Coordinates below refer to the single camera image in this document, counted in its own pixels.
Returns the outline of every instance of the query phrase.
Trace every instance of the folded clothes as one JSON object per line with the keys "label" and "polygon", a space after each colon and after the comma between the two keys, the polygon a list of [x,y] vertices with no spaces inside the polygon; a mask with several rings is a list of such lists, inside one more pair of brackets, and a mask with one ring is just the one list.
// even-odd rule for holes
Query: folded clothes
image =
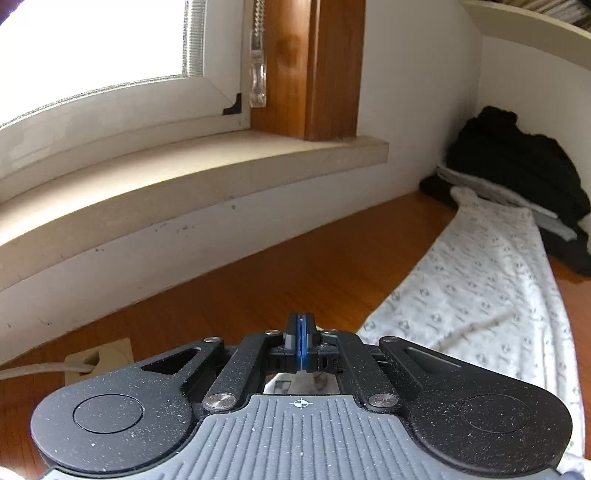
{"label": "folded clothes", "polygon": [[567,242],[577,238],[575,231],[562,223],[556,213],[530,202],[503,185],[497,185],[487,179],[454,171],[447,168],[445,163],[441,163],[437,166],[437,175],[457,187],[468,187],[474,190],[480,198],[485,200],[491,200],[508,207],[529,208],[534,214],[536,224],[540,228],[555,233]]}
{"label": "folded clothes", "polygon": [[[430,197],[456,208],[457,204],[450,194],[453,186],[434,174],[425,178],[420,183],[419,189]],[[567,242],[555,233],[538,227],[548,255],[556,257],[575,273],[591,277],[591,255],[587,251],[587,234],[583,230],[579,227],[574,228],[577,239]]]}
{"label": "folded clothes", "polygon": [[573,229],[591,213],[579,174],[558,142],[521,132],[513,112],[488,106],[469,120],[449,148],[446,166],[507,187]]}

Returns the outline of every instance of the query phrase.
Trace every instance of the electrical outlet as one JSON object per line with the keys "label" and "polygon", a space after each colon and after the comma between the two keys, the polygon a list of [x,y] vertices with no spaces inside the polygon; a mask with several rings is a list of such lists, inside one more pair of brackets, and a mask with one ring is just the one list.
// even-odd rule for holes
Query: electrical outlet
{"label": "electrical outlet", "polygon": [[89,374],[66,372],[65,383],[72,383],[96,377],[134,363],[131,341],[122,338],[115,342],[99,345],[83,352],[73,353],[66,357],[66,363],[94,365],[95,369]]}

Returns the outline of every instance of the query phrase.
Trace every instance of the ribbed rubber surface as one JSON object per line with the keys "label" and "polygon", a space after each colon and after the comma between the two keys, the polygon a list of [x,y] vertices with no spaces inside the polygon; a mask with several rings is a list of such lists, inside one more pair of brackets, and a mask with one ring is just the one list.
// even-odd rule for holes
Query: ribbed rubber surface
{"label": "ribbed rubber surface", "polygon": [[[255,395],[234,413],[205,419],[177,455],[130,480],[482,479],[423,452],[394,416],[367,412],[350,395]],[[554,480],[547,470],[522,477]],[[73,480],[49,472],[46,480]]]}

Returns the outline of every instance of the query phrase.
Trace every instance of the patterned white fabric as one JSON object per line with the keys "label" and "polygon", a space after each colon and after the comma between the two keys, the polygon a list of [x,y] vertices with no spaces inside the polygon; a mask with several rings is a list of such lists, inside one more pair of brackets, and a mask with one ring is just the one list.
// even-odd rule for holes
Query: patterned white fabric
{"label": "patterned white fabric", "polygon": [[467,188],[452,195],[456,217],[358,335],[365,343],[399,336],[549,390],[573,419],[560,469],[581,471],[584,412],[573,337],[533,215]]}

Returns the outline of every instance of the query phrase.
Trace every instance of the wooden shelf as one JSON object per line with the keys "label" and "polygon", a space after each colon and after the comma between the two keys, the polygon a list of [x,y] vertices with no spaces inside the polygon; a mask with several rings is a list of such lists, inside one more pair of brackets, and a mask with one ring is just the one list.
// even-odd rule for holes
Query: wooden shelf
{"label": "wooden shelf", "polygon": [[528,45],[591,70],[591,33],[523,8],[482,0],[461,3],[483,35]]}

